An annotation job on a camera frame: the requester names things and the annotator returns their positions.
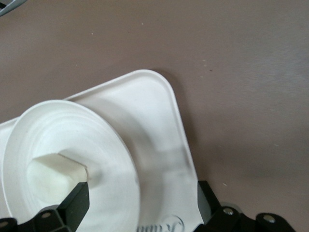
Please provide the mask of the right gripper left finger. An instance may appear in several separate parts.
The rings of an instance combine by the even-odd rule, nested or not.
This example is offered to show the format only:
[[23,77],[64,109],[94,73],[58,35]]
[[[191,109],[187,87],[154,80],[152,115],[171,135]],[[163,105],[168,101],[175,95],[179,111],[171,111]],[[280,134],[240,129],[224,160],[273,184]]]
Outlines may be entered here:
[[41,210],[32,219],[18,224],[13,217],[0,219],[2,232],[75,232],[90,206],[87,182],[80,182],[56,207]]

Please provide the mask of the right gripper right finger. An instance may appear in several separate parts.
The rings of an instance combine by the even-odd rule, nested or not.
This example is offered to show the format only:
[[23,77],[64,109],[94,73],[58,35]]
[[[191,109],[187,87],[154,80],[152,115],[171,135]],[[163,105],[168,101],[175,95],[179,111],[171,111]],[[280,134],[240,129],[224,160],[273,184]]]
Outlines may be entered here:
[[278,213],[259,212],[249,217],[233,205],[219,202],[206,180],[197,181],[197,207],[202,222],[196,232],[307,232],[308,226],[298,219]]

